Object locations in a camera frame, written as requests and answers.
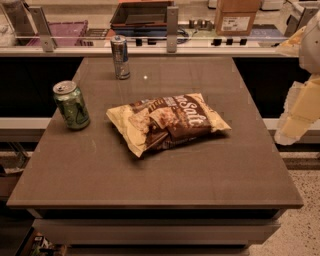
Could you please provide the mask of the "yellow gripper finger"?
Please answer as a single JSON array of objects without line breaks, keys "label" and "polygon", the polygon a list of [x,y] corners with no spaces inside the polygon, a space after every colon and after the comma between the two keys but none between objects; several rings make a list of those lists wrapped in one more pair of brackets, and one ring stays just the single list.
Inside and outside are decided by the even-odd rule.
[{"label": "yellow gripper finger", "polygon": [[289,89],[274,135],[275,142],[294,144],[319,118],[320,76],[311,75],[305,83],[294,82]]}]

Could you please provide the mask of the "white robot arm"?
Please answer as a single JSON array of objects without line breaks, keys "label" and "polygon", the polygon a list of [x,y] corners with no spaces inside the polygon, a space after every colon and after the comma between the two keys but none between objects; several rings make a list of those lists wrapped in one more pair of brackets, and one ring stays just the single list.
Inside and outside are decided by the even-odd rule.
[{"label": "white robot arm", "polygon": [[320,118],[320,11],[276,52],[297,57],[299,66],[310,73],[307,81],[290,87],[274,135],[277,144],[292,145]]}]

